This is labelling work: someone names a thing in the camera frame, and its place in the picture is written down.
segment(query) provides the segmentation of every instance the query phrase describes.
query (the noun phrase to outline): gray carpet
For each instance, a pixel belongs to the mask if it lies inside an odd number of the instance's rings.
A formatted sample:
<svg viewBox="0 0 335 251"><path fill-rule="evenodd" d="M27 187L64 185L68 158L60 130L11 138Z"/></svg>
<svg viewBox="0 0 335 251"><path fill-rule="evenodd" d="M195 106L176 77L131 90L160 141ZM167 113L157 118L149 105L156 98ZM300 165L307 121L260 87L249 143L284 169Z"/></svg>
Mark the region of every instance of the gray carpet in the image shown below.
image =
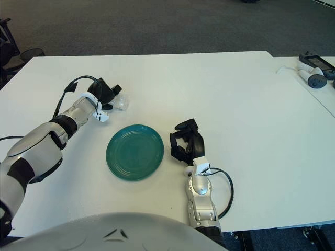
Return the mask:
<svg viewBox="0 0 335 251"><path fill-rule="evenodd" d="M0 0L21 51L46 55L267 50L335 56L335 9L312 0ZM335 249L335 225L324 226ZM255 250L310 250L301 229L251 232ZM225 234L227 247L239 242Z"/></svg>

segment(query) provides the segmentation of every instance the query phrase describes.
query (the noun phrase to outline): white bracket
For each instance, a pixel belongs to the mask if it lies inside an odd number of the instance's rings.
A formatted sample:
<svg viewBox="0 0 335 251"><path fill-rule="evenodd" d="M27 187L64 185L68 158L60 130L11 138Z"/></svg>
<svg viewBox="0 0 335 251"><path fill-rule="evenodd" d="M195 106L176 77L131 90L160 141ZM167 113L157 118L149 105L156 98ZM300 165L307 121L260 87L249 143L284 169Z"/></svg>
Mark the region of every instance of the white bracket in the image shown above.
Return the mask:
<svg viewBox="0 0 335 251"><path fill-rule="evenodd" d="M105 122L106 120L108 120L109 118L108 113L102 111L103 105L101 104L101 102L98 101L98 99L92 93L89 93L89 92L81 93L80 97L88 98L90 101L92 101L94 104L98 106L98 108L93 113L94 118L96 118L100 122Z"/></svg>

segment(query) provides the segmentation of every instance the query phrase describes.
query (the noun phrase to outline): silver robot arm segment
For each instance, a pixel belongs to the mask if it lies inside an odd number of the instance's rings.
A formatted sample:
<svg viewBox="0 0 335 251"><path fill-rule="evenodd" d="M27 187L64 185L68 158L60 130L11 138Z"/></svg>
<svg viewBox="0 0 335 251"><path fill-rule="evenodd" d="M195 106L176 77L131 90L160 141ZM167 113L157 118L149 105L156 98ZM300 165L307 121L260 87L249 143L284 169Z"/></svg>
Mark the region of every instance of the silver robot arm segment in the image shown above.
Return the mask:
<svg viewBox="0 0 335 251"><path fill-rule="evenodd" d="M78 99L72 107L19 140L0 164L1 238L11 230L29 183L40 182L62 163L61 150L96 111L89 98Z"/></svg>

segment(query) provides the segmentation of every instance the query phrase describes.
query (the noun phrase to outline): white table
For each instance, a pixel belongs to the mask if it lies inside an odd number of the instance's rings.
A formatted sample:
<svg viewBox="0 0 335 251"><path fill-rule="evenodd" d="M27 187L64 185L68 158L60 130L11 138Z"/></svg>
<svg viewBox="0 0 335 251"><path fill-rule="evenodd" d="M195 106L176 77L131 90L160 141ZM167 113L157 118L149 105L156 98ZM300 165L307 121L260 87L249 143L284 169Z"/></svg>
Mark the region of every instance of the white table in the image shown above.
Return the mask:
<svg viewBox="0 0 335 251"><path fill-rule="evenodd" d="M206 156L234 182L235 198L220 220L222 231L241 231L335 220L335 119L289 74L275 73L267 52L32 59L1 91L2 135L24 135L50 120L72 79L102 77L119 84L127 111L83 126L51 176L27 187L11 235L37 231L107 212L147 212L188 223L183 163L170 156L169 133L195 118ZM80 81L61 110L90 81ZM127 182L107 167L111 137L130 124L153 127L164 142L161 166L149 178ZM14 141L0 143L0 159ZM218 211L230 189L211 177Z"/></svg>

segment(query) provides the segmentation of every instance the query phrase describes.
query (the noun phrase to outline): black joint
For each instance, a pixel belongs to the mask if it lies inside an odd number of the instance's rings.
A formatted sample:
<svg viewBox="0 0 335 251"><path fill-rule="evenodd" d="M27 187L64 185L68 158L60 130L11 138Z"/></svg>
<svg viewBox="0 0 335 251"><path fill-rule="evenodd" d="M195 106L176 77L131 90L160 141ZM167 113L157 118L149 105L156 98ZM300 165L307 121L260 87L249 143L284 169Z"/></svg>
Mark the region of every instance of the black joint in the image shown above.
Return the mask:
<svg viewBox="0 0 335 251"><path fill-rule="evenodd" d="M203 235L206 235L208 238L210 238L212 241L216 242L220 246L226 248L224 244L224 237L220 228L216 226L201 226L197 227L196 230L198 230Z"/></svg>
<svg viewBox="0 0 335 251"><path fill-rule="evenodd" d="M73 134L77 131L76 122L72 118L66 115L58 115L57 117L50 120L50 122L59 124L67 133L68 139L70 139L73 136Z"/></svg>
<svg viewBox="0 0 335 251"><path fill-rule="evenodd" d="M8 207L0 201L0 208L5 211L4 215L0 218L0 243L2 243L3 239L7 237L7 235L12 230L12 216Z"/></svg>
<svg viewBox="0 0 335 251"><path fill-rule="evenodd" d="M24 158L19 158L12 164L7 175L16 179L21 184L24 193L26 193L27 185L35 176L35 173L28 161Z"/></svg>

